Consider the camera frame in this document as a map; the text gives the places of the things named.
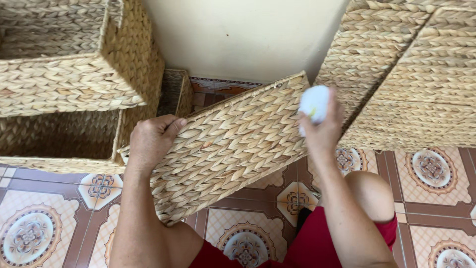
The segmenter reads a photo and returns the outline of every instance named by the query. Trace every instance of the hand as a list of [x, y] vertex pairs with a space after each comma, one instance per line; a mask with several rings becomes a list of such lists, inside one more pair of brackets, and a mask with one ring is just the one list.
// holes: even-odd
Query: hand
[[128, 169], [152, 173], [186, 124], [171, 114], [139, 121], [130, 135]]
[[327, 114], [319, 125], [312, 124], [310, 118], [300, 113], [299, 123], [306, 133], [307, 149], [312, 159], [317, 162], [335, 158], [336, 146], [342, 132], [344, 108], [336, 98], [336, 90], [330, 88]]

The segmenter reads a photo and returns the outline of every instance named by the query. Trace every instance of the knee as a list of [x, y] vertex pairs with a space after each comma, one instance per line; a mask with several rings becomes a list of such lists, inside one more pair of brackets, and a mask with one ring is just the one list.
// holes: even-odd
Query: knee
[[390, 185], [378, 174], [353, 171], [346, 175], [346, 181], [354, 198], [375, 222], [393, 219], [395, 207]]

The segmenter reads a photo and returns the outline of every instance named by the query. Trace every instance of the fingernail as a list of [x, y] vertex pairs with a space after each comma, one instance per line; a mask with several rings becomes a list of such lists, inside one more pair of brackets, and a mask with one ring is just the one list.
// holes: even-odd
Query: fingernail
[[180, 125], [185, 126], [187, 124], [187, 120], [185, 118], [179, 119], [180, 120]]

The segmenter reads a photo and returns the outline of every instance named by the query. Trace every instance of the person's left hand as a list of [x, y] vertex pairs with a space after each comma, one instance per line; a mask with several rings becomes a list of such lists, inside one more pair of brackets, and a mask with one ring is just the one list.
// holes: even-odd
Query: person's left hand
[[128, 169], [152, 173], [186, 124], [186, 119], [171, 114], [139, 121], [130, 135]]

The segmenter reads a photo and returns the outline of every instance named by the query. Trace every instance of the white sponge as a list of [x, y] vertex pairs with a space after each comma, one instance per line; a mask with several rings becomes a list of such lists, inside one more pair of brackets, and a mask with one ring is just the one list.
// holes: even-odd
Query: white sponge
[[[299, 111], [309, 116], [312, 123], [320, 124], [326, 118], [328, 103], [329, 88], [323, 85], [313, 86], [302, 93]], [[302, 127], [299, 132], [301, 136], [306, 136]]]

